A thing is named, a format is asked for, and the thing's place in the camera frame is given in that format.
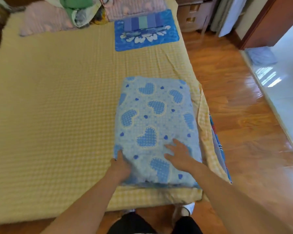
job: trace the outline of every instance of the person's left hand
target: person's left hand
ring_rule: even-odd
[[[118,184],[125,181],[131,172],[131,166],[128,162],[125,161],[123,157],[123,152],[119,150],[117,152],[117,160],[112,158],[111,165],[108,168],[106,174],[111,176],[113,181],[116,181]]]

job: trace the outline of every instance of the mattress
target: mattress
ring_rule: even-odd
[[[114,119],[124,77],[187,82],[202,153],[228,180],[214,151],[208,106],[180,41],[116,52],[114,23],[19,37],[12,14],[0,47],[0,223],[59,215],[93,186],[113,156]],[[118,187],[108,211],[192,202],[198,189]]]

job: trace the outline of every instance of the brown door frame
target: brown door frame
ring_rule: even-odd
[[[243,50],[249,47],[274,46],[292,26],[293,0],[268,0],[238,48]]]

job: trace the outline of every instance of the person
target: person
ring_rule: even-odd
[[[164,157],[176,169],[188,172],[194,177],[229,233],[293,234],[293,227],[218,177],[207,166],[194,160],[189,155],[187,147],[180,141],[174,139],[173,142],[175,145],[165,146],[174,155],[165,154]],[[119,151],[117,160],[111,160],[105,176],[57,217],[42,233],[96,233],[116,187],[129,177],[130,172],[130,165],[125,161],[122,151]],[[175,224],[174,234],[202,233],[191,217],[182,213],[180,217]],[[114,223],[108,233],[134,234],[156,233],[156,231],[141,216],[135,212],[129,212]]]

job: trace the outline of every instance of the wooden floor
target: wooden floor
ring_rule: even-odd
[[[233,185],[293,225],[293,148],[239,51],[226,38],[186,33],[188,54],[209,104]],[[139,209],[160,233],[170,233],[173,206]],[[107,213],[98,233],[120,216]],[[203,233],[227,233],[208,202],[195,205]],[[0,233],[39,233],[51,220],[0,226]]]

